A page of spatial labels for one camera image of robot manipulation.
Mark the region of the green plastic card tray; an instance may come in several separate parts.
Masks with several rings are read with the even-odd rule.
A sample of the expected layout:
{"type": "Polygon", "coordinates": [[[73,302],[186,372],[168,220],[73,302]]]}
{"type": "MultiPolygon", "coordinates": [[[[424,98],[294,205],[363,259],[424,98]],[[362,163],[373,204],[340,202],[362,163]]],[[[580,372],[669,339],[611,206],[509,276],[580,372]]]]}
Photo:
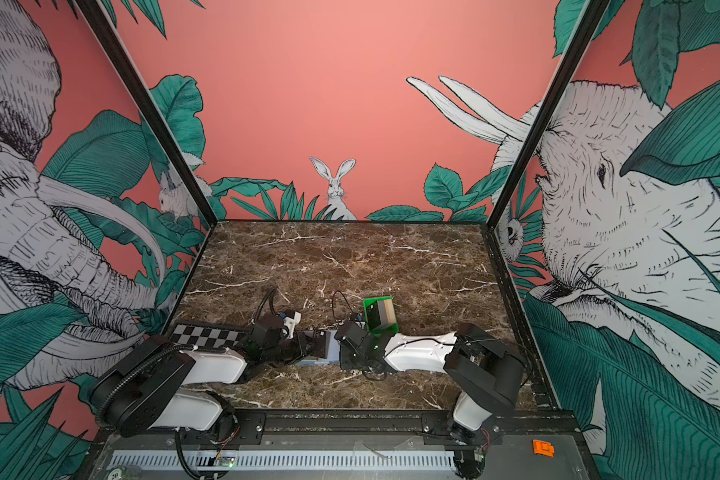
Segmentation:
{"type": "Polygon", "coordinates": [[[399,332],[393,299],[391,296],[363,300],[363,318],[367,330],[376,336],[399,332]]]}

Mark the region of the blue leather card holder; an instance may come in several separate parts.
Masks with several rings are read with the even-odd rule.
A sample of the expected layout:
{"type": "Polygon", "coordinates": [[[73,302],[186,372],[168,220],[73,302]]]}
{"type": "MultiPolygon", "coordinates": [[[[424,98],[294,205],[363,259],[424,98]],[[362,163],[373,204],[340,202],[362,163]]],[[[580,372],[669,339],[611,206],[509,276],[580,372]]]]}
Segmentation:
{"type": "Polygon", "coordinates": [[[317,335],[317,346],[309,355],[298,360],[298,366],[312,365],[338,365],[340,363],[340,343],[335,338],[337,330],[318,330],[315,332],[305,332],[306,336],[312,338],[317,335]]]}

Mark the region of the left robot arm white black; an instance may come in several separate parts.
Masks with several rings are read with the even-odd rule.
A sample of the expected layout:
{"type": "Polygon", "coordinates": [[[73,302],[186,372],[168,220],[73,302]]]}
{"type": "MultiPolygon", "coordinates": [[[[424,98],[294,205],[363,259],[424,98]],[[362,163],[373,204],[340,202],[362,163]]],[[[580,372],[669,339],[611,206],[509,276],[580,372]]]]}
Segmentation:
{"type": "Polygon", "coordinates": [[[268,367],[326,352],[326,334],[302,331],[298,312],[266,314],[247,327],[179,325],[153,336],[109,369],[90,394],[99,425],[133,437],[150,429],[206,433],[221,443],[238,434],[235,410],[199,384],[247,383],[268,367]]]}

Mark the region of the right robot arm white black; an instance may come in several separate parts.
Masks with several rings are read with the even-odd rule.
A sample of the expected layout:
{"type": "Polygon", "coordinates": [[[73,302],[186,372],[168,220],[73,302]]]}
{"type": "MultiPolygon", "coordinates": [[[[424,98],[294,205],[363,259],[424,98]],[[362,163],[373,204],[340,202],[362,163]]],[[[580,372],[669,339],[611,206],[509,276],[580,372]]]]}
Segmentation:
{"type": "Polygon", "coordinates": [[[345,322],[335,339],[344,370],[382,376],[425,371],[450,377],[461,393],[449,414],[449,437],[461,443],[482,434],[497,416],[514,413],[528,367],[522,354],[471,323],[439,336],[376,336],[345,322]]]}

